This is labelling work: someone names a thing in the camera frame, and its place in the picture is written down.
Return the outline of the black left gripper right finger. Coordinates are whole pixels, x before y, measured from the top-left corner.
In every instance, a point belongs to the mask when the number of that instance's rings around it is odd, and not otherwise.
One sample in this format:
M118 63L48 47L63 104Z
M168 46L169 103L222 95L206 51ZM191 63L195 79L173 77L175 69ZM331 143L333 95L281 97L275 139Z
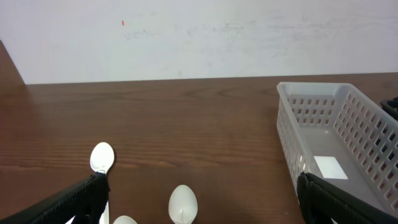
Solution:
M306 224L397 224L396 217L308 172L298 176L297 198Z

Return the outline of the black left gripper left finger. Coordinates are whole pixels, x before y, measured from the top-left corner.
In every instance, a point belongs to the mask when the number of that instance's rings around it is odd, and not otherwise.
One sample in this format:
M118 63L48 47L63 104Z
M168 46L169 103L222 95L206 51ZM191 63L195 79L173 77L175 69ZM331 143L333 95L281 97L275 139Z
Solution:
M99 223L109 199L106 174L89 178L1 220L3 224Z

